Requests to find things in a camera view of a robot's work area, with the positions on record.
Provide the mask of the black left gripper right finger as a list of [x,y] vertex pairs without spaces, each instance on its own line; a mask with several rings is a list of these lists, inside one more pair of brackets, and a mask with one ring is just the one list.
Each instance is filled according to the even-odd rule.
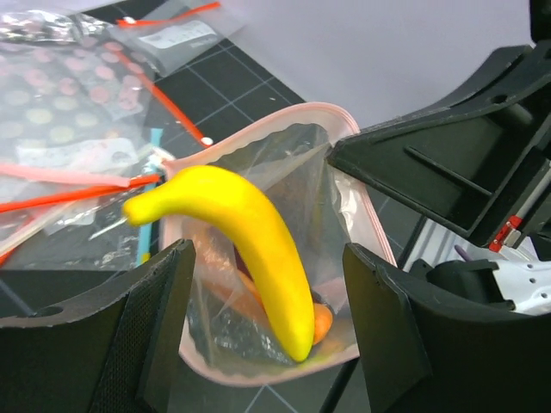
[[356,243],[343,267],[373,412],[549,411],[549,315],[464,299]]

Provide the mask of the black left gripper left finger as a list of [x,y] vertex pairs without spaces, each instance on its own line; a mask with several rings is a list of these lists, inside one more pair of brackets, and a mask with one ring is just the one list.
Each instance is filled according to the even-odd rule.
[[167,411],[194,265],[179,240],[76,297],[3,318],[2,411]]

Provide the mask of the pink zipper clear bag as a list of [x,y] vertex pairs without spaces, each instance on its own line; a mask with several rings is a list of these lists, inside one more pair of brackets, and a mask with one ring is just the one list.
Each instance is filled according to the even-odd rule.
[[195,272],[179,353],[201,376],[234,386],[275,384],[356,358],[344,282],[344,246],[359,243],[392,262],[393,252],[368,191],[333,169],[326,153],[356,134],[356,121],[328,103],[302,103],[270,114],[203,151],[170,160],[169,176],[198,164],[235,171],[257,185],[284,218],[316,302],[323,338],[308,359],[282,351],[230,241],[211,225],[181,216],[161,222],[161,246],[192,240]]

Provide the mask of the yellow toy banana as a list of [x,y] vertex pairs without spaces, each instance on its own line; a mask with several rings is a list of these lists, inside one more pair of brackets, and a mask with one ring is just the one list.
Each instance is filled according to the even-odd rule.
[[244,177],[213,165],[177,172],[155,189],[160,217],[183,215],[221,231],[236,247],[288,356],[304,361],[314,338],[313,299],[294,239],[270,199]]

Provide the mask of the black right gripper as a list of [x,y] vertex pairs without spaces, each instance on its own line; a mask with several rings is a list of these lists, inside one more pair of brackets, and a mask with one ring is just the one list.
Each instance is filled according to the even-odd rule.
[[480,247],[550,240],[550,2],[441,101],[339,141],[332,167]]

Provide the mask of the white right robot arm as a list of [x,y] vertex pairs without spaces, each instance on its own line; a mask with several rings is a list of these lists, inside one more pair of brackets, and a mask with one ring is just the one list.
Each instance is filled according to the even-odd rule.
[[405,268],[343,267],[372,412],[547,412],[550,4],[427,108],[339,141],[327,163],[428,219]]

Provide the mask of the orange maroon toy steak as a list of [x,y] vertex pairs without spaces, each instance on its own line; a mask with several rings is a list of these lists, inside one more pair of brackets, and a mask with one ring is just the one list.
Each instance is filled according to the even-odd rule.
[[[203,262],[221,266],[225,263],[225,258],[220,252],[217,252],[214,249],[214,241],[207,240],[209,232],[210,230],[203,230],[198,236],[194,236],[194,243],[199,247],[199,257]],[[238,253],[236,247],[232,246],[232,248],[233,262],[230,263],[230,266],[235,269],[238,278],[245,286],[246,290],[252,295],[255,301],[259,304],[260,308],[265,311],[261,295],[257,290],[253,278],[251,277],[249,269],[244,263],[241,255]],[[311,291],[311,295],[313,299],[315,316],[313,344],[316,345],[324,340],[329,333],[334,321],[334,311],[322,300],[322,298],[316,296],[314,291]]]

